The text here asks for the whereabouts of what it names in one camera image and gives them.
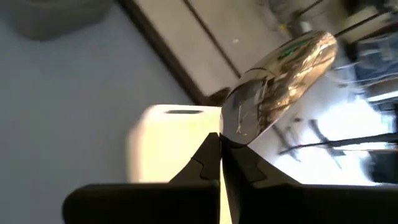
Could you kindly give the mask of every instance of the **white wall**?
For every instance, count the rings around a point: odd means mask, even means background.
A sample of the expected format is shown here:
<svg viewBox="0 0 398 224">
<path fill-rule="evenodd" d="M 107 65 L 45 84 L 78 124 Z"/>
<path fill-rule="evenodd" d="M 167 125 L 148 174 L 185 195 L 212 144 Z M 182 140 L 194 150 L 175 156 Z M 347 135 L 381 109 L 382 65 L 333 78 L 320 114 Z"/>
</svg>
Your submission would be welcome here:
<svg viewBox="0 0 398 224">
<path fill-rule="evenodd" d="M 268 25 L 259 0 L 189 0 L 241 74 L 288 41 Z"/>
<path fill-rule="evenodd" d="M 0 223 L 62 223 L 73 189 L 124 182 L 124 140 L 150 105 L 189 104 L 131 21 L 51 42 L 0 21 Z"/>
<path fill-rule="evenodd" d="M 205 96 L 235 86 L 232 69 L 183 1 L 135 2 Z"/>
</svg>

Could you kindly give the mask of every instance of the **black cable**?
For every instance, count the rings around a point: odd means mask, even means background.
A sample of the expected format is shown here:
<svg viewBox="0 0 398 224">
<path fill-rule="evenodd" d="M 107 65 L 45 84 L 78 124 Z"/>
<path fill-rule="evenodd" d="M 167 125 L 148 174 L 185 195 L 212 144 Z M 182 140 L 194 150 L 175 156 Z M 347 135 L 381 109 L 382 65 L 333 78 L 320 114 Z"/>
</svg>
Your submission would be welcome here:
<svg viewBox="0 0 398 224">
<path fill-rule="evenodd" d="M 280 152 L 279 155 L 284 155 L 292 150 L 301 149 L 304 147 L 322 146 L 322 145 L 328 145 L 330 147 L 341 147 L 341 146 L 349 146 L 353 144 L 362 144 L 370 142 L 396 142 L 397 140 L 398 140 L 398 133 L 379 134 L 375 136 L 366 136 L 360 138 L 343 139 L 337 141 L 325 141 L 325 142 L 293 146 L 283 152 Z"/>
<path fill-rule="evenodd" d="M 348 31 L 351 31 L 351 30 L 359 27 L 360 25 L 363 25 L 363 24 L 365 24 L 365 23 L 367 23 L 367 22 L 369 22 L 369 21 L 371 21 L 371 20 L 373 20 L 373 19 L 375 19 L 375 18 L 377 18 L 377 17 L 379 17 L 379 16 L 381 16 L 383 14 L 384 14 L 384 12 L 378 12 L 375 15 L 373 15 L 373 16 L 367 18 L 367 19 L 364 19 L 364 20 L 362 20 L 361 22 L 359 22 L 357 24 L 354 24 L 354 25 L 352 25 L 350 27 L 347 27 L 347 28 L 343 29 L 342 31 L 340 31 L 337 34 L 335 34 L 334 36 L 337 38 L 337 37 L 347 33 Z"/>
<path fill-rule="evenodd" d="M 232 69 L 233 73 L 237 78 L 241 78 L 241 74 L 239 70 L 235 67 L 234 63 L 232 60 L 228 57 L 228 55 L 225 53 L 223 48 L 221 47 L 220 43 L 218 43 L 216 37 L 213 35 L 213 33 L 210 31 L 210 29 L 206 26 L 205 22 L 201 19 L 195 8 L 189 3 L 189 0 L 183 0 L 184 4 L 188 8 L 188 10 L 192 13 L 194 18 L 198 21 L 199 25 L 201 28 L 205 31 L 207 36 L 210 38 L 214 46 L 217 48 L 217 50 L 220 52 L 221 56 L 224 58 L 225 62 L 229 65 L 229 67 Z"/>
<path fill-rule="evenodd" d="M 299 11 L 296 15 L 296 19 L 299 18 L 300 16 L 302 16 L 304 13 L 308 12 L 310 9 L 312 9 L 313 7 L 317 6 L 319 3 L 323 2 L 323 0 L 317 0 L 316 2 L 312 3 L 311 5 L 309 5 L 308 7 L 306 7 L 305 9 Z"/>
</svg>

